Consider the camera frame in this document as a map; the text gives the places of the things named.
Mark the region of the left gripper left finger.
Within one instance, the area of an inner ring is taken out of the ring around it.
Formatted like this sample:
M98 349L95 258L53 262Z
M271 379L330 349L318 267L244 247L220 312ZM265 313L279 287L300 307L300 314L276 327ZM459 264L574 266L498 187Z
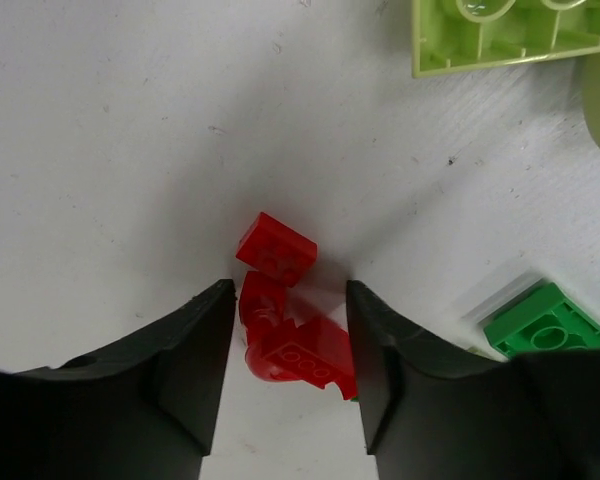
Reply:
M195 479L212 447L235 286L57 367L0 371L0 479Z

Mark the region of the red irregular lego piece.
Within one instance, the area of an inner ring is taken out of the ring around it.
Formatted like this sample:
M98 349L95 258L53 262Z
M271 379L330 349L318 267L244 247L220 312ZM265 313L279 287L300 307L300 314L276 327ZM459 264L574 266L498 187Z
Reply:
M304 381L319 389L333 383L344 400L357 399L348 332L312 306L290 313L288 303L302 300L263 273L246 274L238 313L251 373L266 382Z

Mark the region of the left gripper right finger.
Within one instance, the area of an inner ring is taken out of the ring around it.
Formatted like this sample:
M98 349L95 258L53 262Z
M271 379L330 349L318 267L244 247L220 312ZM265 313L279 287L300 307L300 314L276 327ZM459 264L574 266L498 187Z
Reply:
M600 350L487 359L346 285L367 451L382 479L600 479Z

